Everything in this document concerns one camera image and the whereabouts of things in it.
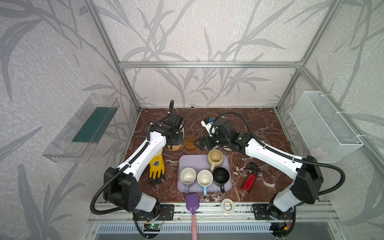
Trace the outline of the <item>white speckled mug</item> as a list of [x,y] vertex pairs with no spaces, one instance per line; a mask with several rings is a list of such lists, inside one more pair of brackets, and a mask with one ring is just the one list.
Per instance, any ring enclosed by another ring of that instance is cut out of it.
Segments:
[[184,141],[184,132],[179,131],[176,133],[176,135],[171,139],[169,143],[167,143],[168,147],[173,148],[173,146],[181,146]]

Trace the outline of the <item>woven straw coaster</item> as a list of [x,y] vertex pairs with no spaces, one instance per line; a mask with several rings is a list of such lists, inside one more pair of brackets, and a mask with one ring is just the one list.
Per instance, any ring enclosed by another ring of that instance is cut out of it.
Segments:
[[182,145],[168,145],[167,149],[171,152],[175,152],[178,151],[181,147]]

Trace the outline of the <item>brown wooden coaster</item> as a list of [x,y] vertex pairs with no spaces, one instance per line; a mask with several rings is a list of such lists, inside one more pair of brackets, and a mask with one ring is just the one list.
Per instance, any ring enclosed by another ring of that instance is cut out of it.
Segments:
[[197,148],[197,146],[195,145],[195,141],[197,140],[196,137],[187,137],[184,139],[183,141],[183,145],[185,147],[186,150],[195,150]]

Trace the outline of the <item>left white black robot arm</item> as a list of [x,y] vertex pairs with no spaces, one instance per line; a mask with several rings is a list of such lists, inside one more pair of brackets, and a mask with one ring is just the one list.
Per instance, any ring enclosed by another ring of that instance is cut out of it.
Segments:
[[105,215],[120,210],[142,212],[150,218],[160,214],[160,202],[142,192],[139,180],[156,153],[179,140],[181,126],[185,125],[183,120],[181,115],[169,112],[163,120],[149,126],[146,139],[127,160],[105,171],[104,184],[90,203],[92,214]]

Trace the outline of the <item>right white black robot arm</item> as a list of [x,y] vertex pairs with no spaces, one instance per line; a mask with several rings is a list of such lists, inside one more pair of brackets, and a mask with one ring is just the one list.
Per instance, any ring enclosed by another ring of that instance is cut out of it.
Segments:
[[[201,124],[208,135],[194,142],[200,150],[225,147],[267,163],[292,179],[293,182],[278,192],[267,207],[268,214],[274,219],[300,203],[314,204],[318,196],[339,189],[346,180],[341,168],[319,163],[312,156],[303,158],[281,151],[259,140],[251,130],[238,133],[229,119],[206,118]],[[338,183],[323,191],[320,190],[324,182],[321,168],[332,169],[340,174]]]

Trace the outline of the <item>beige ceramic mug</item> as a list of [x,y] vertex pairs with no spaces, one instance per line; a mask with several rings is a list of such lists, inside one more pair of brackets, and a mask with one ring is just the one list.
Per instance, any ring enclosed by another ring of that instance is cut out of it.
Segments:
[[218,168],[223,164],[224,155],[220,150],[211,150],[207,155],[207,161],[210,165],[210,172],[213,173],[215,168]]

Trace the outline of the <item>black mug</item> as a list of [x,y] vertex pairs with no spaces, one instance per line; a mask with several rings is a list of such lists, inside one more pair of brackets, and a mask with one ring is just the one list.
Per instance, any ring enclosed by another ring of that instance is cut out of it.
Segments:
[[216,168],[213,172],[214,183],[220,188],[221,193],[224,193],[225,184],[230,180],[230,173],[225,168]]

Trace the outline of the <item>lilac plastic tray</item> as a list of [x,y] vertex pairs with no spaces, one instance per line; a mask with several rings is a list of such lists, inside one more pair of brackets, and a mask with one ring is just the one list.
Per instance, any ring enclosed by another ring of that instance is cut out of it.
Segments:
[[[186,191],[186,185],[181,181],[180,175],[182,170],[185,168],[192,168],[198,174],[202,170],[210,170],[210,165],[207,161],[208,155],[184,155],[181,156],[179,160],[179,173],[178,173],[178,190],[182,193]],[[232,188],[232,180],[231,180],[231,172],[229,167],[229,159],[226,155],[224,155],[224,162],[221,166],[225,168],[230,173],[230,179],[227,183],[225,183],[225,192],[228,192]],[[207,192],[220,192],[220,186],[216,184],[215,181],[209,186]],[[202,193],[204,189],[199,185],[198,181],[195,180],[189,187],[189,193]]]

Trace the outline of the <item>yellow black work glove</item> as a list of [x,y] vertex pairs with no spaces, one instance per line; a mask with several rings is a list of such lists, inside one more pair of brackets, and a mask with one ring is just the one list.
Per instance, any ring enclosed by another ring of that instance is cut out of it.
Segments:
[[165,164],[163,159],[163,149],[160,149],[149,163],[150,173],[148,183],[156,186],[165,179]]

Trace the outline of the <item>red spray bottle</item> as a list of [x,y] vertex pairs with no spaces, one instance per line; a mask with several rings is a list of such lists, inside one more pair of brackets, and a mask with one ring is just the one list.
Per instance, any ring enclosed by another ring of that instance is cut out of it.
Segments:
[[260,166],[258,164],[256,164],[255,162],[251,162],[249,166],[244,168],[244,170],[250,171],[250,174],[246,178],[241,189],[243,190],[243,192],[245,194],[248,194],[250,192],[254,182],[256,181],[259,173],[261,173],[262,170],[261,170]]

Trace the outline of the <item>purple pink spatula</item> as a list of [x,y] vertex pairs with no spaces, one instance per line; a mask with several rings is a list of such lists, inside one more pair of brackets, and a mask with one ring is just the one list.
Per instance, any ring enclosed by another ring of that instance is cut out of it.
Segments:
[[192,240],[198,240],[198,228],[196,222],[196,211],[200,206],[200,198],[197,194],[191,194],[186,196],[186,208],[192,214]]

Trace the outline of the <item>white tape roll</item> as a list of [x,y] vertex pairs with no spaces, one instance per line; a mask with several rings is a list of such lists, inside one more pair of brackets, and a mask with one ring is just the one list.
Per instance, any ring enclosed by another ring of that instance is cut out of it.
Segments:
[[225,215],[232,215],[235,211],[235,203],[231,199],[223,199],[220,208]]

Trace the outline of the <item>clear plastic wall shelf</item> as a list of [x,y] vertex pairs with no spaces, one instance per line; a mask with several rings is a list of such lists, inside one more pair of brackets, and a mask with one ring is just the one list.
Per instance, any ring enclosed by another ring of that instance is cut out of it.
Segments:
[[86,163],[120,107],[117,97],[90,94],[43,151],[54,163]]

